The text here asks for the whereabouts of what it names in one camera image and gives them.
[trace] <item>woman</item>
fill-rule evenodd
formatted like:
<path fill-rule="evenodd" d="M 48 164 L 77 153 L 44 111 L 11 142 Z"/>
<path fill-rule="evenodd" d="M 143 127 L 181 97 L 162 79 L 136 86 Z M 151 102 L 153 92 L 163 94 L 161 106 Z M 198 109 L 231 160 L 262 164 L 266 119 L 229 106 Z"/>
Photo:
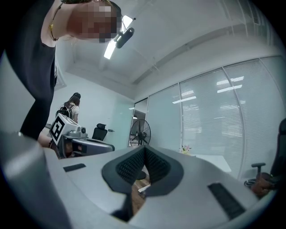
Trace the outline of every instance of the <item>woman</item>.
<path fill-rule="evenodd" d="M 79 108 L 79 105 L 80 105 L 80 97 L 81 95 L 79 93 L 74 93 L 72 95 L 72 97 L 70 97 L 70 99 L 65 102 L 60 110 L 63 108 L 63 107 L 66 107 L 68 108 L 69 110 L 71 110 L 71 114 L 72 114 L 72 117 L 70 117 L 73 121 L 75 121 L 76 123 L 78 123 L 78 115 L 79 115 L 79 111 L 80 111 L 80 108 Z"/>
<path fill-rule="evenodd" d="M 26 5 L 12 33 L 6 34 L 5 50 L 14 72 L 35 99 L 21 132 L 49 147 L 51 138 L 41 131 L 54 95 L 57 40 L 68 35 L 107 42 L 120 31 L 121 10 L 108 0 L 34 0 Z"/>

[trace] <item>white desk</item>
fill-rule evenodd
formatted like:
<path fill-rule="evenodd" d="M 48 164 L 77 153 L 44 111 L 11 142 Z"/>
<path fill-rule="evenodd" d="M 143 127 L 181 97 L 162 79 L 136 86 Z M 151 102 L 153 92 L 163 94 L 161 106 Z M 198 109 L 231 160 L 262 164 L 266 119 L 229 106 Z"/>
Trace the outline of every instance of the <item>white desk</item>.
<path fill-rule="evenodd" d="M 229 167 L 227 161 L 221 155 L 202 155 L 202 154 L 191 154 L 191 156 L 196 156 L 197 158 L 203 159 L 215 165 L 223 172 L 230 173 L 231 168 Z"/>

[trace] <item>office chair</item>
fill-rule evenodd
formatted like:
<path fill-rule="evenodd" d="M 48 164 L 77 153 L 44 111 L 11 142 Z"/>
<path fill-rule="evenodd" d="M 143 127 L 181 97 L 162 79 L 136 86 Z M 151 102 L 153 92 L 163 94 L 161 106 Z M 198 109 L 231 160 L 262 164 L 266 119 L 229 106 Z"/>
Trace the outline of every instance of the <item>office chair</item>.
<path fill-rule="evenodd" d="M 100 141 L 103 141 L 106 134 L 107 134 L 107 130 L 105 129 L 105 126 L 104 124 L 97 124 L 97 127 L 94 128 L 94 131 L 93 131 L 93 139 L 95 140 L 100 140 Z"/>
<path fill-rule="evenodd" d="M 254 184 L 256 179 L 259 177 L 262 177 L 264 180 L 272 183 L 274 187 L 277 187 L 282 180 L 282 176 L 285 171 L 283 171 L 285 168 L 286 163 L 286 119 L 282 120 L 279 125 L 279 131 L 278 131 L 278 137 L 277 137 L 277 151 L 276 156 L 270 171 L 270 174 L 268 173 L 262 173 L 261 167 L 265 166 L 265 163 L 255 163 L 252 164 L 251 167 L 256 168 L 257 167 L 257 176 L 254 179 L 250 179 L 244 182 L 245 186 L 248 186 L 251 188 L 251 184 Z"/>

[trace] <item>wooden floor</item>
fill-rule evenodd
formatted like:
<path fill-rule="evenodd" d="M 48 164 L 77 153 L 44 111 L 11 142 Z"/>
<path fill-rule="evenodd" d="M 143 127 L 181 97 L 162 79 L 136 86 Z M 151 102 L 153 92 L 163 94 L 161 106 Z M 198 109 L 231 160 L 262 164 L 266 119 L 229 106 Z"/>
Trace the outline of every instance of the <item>wooden floor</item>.
<path fill-rule="evenodd" d="M 134 185 L 132 186 L 132 208 L 133 208 L 133 215 L 137 213 L 137 211 L 142 207 L 145 203 L 145 196 L 144 194 L 140 194 L 138 189 L 143 188 L 149 184 L 149 176 L 147 175 L 143 180 L 136 180 Z"/>

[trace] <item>small plant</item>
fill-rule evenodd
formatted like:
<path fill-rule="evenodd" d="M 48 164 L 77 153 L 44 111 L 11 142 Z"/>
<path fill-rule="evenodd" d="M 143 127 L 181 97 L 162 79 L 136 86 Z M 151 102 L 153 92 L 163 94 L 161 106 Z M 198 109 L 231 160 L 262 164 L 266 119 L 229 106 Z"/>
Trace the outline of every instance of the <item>small plant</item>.
<path fill-rule="evenodd" d="M 182 146 L 180 148 L 180 153 L 183 153 L 183 154 L 186 154 L 186 155 L 190 155 L 189 151 L 190 151 L 190 146 L 189 145 L 185 145 L 185 146 Z"/>

